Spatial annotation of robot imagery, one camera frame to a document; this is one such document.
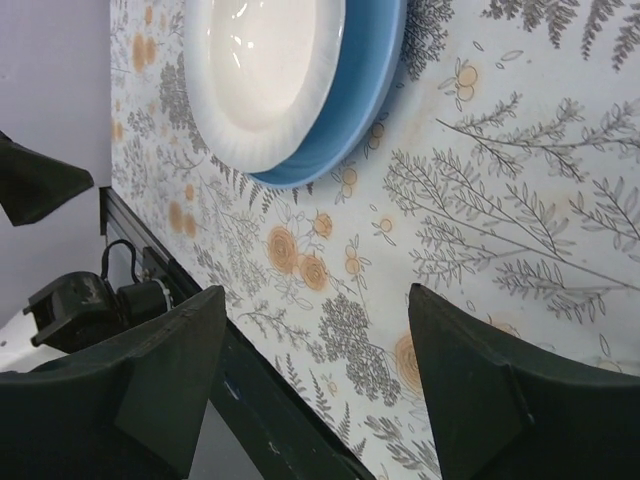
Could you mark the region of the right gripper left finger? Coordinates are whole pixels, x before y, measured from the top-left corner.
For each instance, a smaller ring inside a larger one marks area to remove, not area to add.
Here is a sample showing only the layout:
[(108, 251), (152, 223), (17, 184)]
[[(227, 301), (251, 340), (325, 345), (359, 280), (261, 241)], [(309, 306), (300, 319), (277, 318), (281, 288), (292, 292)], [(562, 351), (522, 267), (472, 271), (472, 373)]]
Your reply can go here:
[(2, 478), (188, 478), (225, 328), (213, 286), (77, 353), (2, 373)]

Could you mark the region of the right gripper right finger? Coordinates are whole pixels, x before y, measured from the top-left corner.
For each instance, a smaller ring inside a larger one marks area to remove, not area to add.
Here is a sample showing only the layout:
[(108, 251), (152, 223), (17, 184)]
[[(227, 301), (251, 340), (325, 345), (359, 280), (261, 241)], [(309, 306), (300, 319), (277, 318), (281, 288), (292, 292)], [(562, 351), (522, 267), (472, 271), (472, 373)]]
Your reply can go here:
[(420, 284), (408, 314), (443, 478), (638, 478), (638, 377), (543, 350)]

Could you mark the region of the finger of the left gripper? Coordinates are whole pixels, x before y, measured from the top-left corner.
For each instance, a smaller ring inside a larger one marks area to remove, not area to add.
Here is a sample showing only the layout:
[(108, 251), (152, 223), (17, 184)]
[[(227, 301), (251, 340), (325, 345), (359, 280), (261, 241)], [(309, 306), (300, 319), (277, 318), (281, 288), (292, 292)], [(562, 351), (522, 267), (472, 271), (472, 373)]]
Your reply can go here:
[(91, 173), (1, 133), (1, 207), (14, 227), (38, 223), (94, 187)]

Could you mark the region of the white deep plate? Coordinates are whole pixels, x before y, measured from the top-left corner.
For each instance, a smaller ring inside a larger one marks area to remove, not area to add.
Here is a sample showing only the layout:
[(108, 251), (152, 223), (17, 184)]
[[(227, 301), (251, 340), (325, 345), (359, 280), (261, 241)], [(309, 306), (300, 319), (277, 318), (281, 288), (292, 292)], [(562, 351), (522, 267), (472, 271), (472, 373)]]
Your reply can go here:
[(294, 154), (327, 101), (345, 23), (343, 1), (186, 2), (188, 101), (223, 164), (253, 174)]

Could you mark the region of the blue round plate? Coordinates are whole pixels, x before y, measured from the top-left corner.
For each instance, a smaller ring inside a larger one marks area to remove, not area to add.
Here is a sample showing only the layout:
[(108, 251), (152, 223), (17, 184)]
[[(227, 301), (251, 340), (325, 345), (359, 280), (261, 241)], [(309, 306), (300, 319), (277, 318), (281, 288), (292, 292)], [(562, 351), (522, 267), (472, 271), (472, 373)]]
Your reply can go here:
[(276, 189), (309, 184), (354, 150), (374, 122), (399, 62), (408, 3), (351, 0), (329, 95), (298, 149), (279, 165), (249, 177)]

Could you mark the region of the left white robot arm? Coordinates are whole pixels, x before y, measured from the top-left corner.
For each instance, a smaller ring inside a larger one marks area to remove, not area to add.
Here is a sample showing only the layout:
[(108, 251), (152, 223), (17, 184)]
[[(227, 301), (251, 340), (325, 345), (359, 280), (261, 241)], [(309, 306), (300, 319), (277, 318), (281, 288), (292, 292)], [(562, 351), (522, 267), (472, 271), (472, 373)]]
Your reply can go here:
[[(91, 189), (85, 169), (1, 137), (1, 207), (15, 227), (35, 224)], [(108, 280), (110, 252), (99, 273), (76, 271), (34, 293), (1, 329), (1, 370), (26, 373), (152, 320), (173, 307), (168, 286), (131, 276), (118, 289)]]

